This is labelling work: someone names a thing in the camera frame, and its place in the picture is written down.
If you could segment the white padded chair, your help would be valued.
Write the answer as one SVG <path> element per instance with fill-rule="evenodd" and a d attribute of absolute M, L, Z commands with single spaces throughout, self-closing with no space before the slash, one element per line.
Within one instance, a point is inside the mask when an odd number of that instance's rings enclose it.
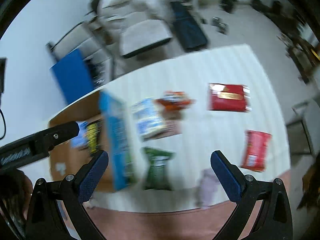
<path fill-rule="evenodd" d="M 162 0 L 99 0 L 97 16 L 129 59 L 171 41 L 164 9 Z"/>

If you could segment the red noodle pack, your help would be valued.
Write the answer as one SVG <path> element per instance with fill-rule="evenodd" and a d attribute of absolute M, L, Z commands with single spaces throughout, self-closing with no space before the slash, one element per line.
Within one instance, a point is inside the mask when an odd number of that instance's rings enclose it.
<path fill-rule="evenodd" d="M 255 172 L 265 170 L 267 147 L 272 135 L 265 132 L 247 130 L 247 146 L 241 168 Z"/>

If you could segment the lilac soft pack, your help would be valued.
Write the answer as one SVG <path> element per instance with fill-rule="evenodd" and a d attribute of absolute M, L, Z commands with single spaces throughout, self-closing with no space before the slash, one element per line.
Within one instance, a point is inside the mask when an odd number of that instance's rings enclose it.
<path fill-rule="evenodd" d="M 212 168 L 203 170 L 195 189 L 196 206 L 206 210 L 213 205 L 223 202 L 219 193 L 220 186 L 220 181 Z"/>

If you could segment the red flat packet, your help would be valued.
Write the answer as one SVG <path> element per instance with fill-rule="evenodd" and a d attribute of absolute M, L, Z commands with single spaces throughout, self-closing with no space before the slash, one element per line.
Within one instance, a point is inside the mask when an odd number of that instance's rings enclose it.
<path fill-rule="evenodd" d="M 251 92 L 247 86 L 209 83 L 208 110 L 250 112 Z"/>

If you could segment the cream blue tissue pack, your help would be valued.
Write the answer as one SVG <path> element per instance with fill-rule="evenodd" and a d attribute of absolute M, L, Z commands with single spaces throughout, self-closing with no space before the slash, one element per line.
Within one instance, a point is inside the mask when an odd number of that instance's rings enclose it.
<path fill-rule="evenodd" d="M 153 98 L 146 98 L 131 106 L 138 134 L 148 139 L 164 132 L 165 121 L 158 112 Z"/>

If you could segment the black shoe shine wipes pack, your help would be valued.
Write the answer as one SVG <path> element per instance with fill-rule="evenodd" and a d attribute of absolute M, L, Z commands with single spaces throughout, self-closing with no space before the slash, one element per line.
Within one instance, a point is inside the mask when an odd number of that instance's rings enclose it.
<path fill-rule="evenodd" d="M 100 150 L 100 134 L 103 121 L 101 119 L 90 122 L 86 126 L 87 148 L 90 156 L 95 155 Z"/>

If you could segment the orange snack bag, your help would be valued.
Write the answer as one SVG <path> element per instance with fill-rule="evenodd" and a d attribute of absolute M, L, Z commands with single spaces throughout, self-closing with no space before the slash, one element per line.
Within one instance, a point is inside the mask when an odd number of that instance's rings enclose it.
<path fill-rule="evenodd" d="M 161 115 L 165 119 L 181 120 L 182 111 L 188 109 L 195 100 L 189 98 L 185 92 L 166 91 L 161 98 L 155 99 L 155 103 L 160 106 Z"/>

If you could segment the dark blue weight bench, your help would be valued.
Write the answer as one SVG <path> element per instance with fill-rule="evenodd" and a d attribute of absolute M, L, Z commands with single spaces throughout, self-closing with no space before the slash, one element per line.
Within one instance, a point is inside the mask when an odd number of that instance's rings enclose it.
<path fill-rule="evenodd" d="M 173 11 L 173 28 L 180 45 L 185 52 L 207 48 L 208 39 L 195 18 L 178 1 L 170 2 Z"/>

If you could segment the black barbell on floor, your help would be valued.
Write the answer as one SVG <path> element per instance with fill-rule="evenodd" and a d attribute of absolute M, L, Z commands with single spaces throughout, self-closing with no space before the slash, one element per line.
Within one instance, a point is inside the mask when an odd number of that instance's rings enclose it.
<path fill-rule="evenodd" d="M 248 3 L 240 2 L 239 0 L 220 0 L 219 6 L 223 11 L 231 14 L 238 4 L 249 4 L 254 10 L 263 14 L 279 15 L 283 8 L 283 5 L 278 0 L 273 0 L 270 7 L 265 5 L 261 0 L 250 0 Z"/>

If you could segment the chrome dumbbell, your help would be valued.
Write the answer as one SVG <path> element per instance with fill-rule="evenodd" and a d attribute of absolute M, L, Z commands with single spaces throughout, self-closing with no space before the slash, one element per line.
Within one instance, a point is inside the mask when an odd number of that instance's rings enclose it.
<path fill-rule="evenodd" d="M 228 32 L 228 24 L 223 23 L 222 19 L 219 17 L 212 18 L 212 26 L 215 26 L 219 33 L 226 35 Z"/>

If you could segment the green snack bag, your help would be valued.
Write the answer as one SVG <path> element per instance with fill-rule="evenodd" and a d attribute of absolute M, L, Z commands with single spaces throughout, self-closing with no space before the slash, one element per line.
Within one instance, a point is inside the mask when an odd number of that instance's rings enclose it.
<path fill-rule="evenodd" d="M 143 150 L 149 163 L 143 189 L 172 191 L 167 164 L 174 157 L 174 153 L 151 147 L 144 147 Z"/>

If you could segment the pink green life card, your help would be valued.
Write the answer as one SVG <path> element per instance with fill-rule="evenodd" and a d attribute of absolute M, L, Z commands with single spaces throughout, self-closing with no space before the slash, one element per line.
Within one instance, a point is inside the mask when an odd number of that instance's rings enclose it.
<path fill-rule="evenodd" d="M 159 135 L 160 138 L 170 137 L 173 135 L 181 134 L 181 126 L 180 121 L 178 120 L 166 120 L 165 121 L 165 129 Z"/>

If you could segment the striped cream tablecloth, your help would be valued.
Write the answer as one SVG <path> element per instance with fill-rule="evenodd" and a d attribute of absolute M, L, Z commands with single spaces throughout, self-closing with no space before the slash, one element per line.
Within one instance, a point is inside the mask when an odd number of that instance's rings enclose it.
<path fill-rule="evenodd" d="M 247 113 L 210 111 L 209 84 L 247 86 Z M 125 124 L 137 178 L 135 185 L 114 193 L 95 193 L 100 206 L 127 212 L 173 212 L 196 207 L 196 189 L 210 156 L 220 150 L 240 166 L 246 131 L 269 133 L 266 168 L 258 180 L 272 181 L 290 168 L 289 144 L 276 94 L 263 66 L 247 44 L 225 46 L 160 61 L 125 74 L 101 88 L 124 103 Z M 183 111 L 180 134 L 143 141 L 137 132 L 131 106 L 145 98 L 159 98 L 167 90 L 186 92 L 195 103 Z M 174 153 L 167 175 L 172 191 L 144 190 L 148 162 L 145 146 Z"/>

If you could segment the brown cardboard box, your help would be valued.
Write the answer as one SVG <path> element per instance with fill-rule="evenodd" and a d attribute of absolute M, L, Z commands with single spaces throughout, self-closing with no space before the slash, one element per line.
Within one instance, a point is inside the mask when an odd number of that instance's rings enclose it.
<path fill-rule="evenodd" d="M 116 192 L 136 183 L 125 101 L 97 90 L 68 105 L 49 121 L 49 126 L 69 121 L 76 121 L 80 131 L 50 152 L 50 173 L 54 180 L 76 174 L 103 150 L 109 163 L 97 189 Z"/>

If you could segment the light blue tissue pack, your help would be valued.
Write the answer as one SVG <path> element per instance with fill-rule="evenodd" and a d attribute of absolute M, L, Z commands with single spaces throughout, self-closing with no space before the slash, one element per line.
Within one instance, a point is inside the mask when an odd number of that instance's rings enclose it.
<path fill-rule="evenodd" d="M 84 149 L 87 147 L 87 125 L 88 122 L 86 121 L 77 121 L 76 122 L 79 126 L 79 134 L 71 139 L 71 146 L 72 148 L 79 148 Z"/>

